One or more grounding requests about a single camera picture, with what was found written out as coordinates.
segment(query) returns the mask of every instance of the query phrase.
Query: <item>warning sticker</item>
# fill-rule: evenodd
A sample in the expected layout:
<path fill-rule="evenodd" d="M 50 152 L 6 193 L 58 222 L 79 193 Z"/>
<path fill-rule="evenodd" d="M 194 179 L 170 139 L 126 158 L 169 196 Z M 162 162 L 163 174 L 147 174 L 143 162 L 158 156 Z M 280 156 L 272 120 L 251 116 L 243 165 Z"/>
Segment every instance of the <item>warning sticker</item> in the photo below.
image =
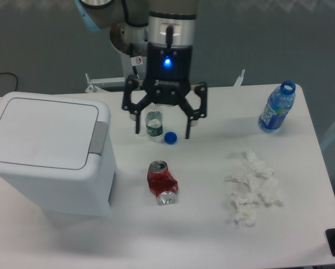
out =
<path fill-rule="evenodd" d="M 131 57 L 131 64 L 132 66 L 139 66 L 143 63 L 142 56 Z"/>

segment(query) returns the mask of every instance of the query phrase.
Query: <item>white trash bin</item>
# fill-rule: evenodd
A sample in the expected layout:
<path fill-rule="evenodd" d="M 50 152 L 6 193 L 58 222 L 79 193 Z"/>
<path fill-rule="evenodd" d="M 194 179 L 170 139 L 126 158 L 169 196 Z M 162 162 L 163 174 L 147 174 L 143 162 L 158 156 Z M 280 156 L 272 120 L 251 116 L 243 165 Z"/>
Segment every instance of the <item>white trash bin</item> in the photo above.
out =
<path fill-rule="evenodd" d="M 103 216 L 116 161 L 101 101 L 12 92 L 0 102 L 0 177 L 42 209 Z"/>

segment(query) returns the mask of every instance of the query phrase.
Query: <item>can lid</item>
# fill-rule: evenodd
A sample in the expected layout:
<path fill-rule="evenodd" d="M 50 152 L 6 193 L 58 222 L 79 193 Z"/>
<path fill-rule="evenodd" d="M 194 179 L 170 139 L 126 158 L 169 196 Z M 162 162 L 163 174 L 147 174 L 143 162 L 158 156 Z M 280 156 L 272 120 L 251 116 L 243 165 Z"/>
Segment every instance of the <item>can lid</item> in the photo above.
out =
<path fill-rule="evenodd" d="M 167 132 L 164 139 L 167 144 L 173 145 L 177 142 L 177 135 L 174 132 Z"/>
<path fill-rule="evenodd" d="M 153 161 L 152 163 L 150 163 L 150 166 L 149 166 L 149 170 L 155 174 L 161 173 L 165 171 L 166 169 L 167 169 L 167 163 L 161 160 Z"/>
<path fill-rule="evenodd" d="M 177 195 L 174 192 L 166 191 L 157 197 L 157 202 L 160 206 L 170 205 L 176 202 Z"/>
<path fill-rule="evenodd" d="M 281 84 L 281 92 L 286 95 L 291 95 L 296 90 L 296 84 L 291 80 L 286 80 Z"/>

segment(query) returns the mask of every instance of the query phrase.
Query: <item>gray wall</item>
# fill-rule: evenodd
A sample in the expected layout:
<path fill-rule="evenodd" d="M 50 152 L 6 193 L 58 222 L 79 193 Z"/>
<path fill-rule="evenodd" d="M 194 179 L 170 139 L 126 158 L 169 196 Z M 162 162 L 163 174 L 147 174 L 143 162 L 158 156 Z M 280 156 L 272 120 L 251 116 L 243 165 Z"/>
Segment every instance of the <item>gray wall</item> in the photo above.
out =
<path fill-rule="evenodd" d="M 317 135 L 335 119 L 335 0 L 200 1 L 191 82 L 300 84 Z M 109 31 L 91 33 L 73 0 L 0 0 L 0 72 L 20 91 L 83 92 L 90 78 L 122 76 Z M 0 77 L 0 96 L 14 80 Z M 335 187 L 335 143 L 325 152 Z"/>

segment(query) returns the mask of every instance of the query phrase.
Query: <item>white table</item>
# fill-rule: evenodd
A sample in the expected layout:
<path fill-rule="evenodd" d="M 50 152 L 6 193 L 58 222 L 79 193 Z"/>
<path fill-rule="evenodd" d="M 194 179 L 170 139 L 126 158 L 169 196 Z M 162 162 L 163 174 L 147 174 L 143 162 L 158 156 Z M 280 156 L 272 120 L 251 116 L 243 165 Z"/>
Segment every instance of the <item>white table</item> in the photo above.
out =
<path fill-rule="evenodd" d="M 81 94 L 105 101 L 117 160 L 107 217 L 43 212 L 0 178 L 0 268 L 271 268 L 335 263 L 325 229 L 335 199 L 301 88 L 275 134 L 257 119 L 276 85 L 209 89 L 208 117 L 184 140 L 186 116 L 163 107 L 170 146 L 134 134 L 122 93 Z M 139 100 L 143 92 L 135 92 Z M 241 170 L 249 146 L 275 171 L 283 207 L 260 206 L 254 227 L 237 229 L 226 176 Z M 158 206 L 146 181 L 162 159 L 178 180 L 178 203 Z"/>

